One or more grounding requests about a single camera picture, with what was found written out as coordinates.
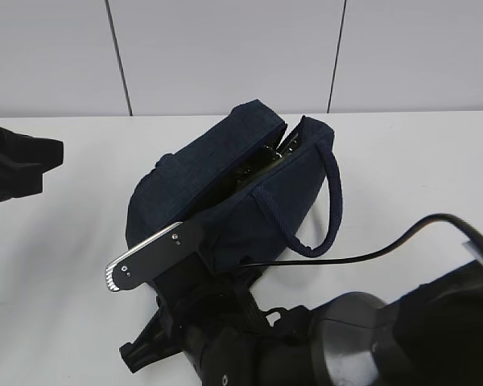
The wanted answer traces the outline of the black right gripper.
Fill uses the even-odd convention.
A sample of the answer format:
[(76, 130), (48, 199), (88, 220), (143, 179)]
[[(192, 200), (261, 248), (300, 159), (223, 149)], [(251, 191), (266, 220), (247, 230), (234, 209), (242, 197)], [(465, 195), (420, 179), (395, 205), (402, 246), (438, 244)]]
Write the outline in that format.
[(120, 347), (131, 372), (184, 353), (203, 385), (314, 385), (305, 306), (260, 310), (258, 269), (213, 277), (192, 257), (151, 281), (158, 311)]

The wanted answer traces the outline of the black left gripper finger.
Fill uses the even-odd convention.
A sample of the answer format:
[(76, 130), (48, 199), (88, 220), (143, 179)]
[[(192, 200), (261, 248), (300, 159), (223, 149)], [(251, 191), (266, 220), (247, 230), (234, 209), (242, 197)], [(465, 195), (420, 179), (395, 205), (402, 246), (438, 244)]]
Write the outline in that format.
[(64, 161), (64, 143), (0, 126), (0, 203), (43, 192), (43, 175)]

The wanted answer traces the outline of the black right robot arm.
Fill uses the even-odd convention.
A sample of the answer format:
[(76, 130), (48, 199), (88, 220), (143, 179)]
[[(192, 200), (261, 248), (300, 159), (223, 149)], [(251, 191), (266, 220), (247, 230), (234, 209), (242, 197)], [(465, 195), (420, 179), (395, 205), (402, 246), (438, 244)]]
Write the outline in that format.
[(197, 259), (156, 279), (159, 310), (120, 354), (132, 371), (182, 353), (204, 385), (483, 385), (483, 265), (385, 303), (363, 292), (260, 310), (258, 269), (210, 277)]

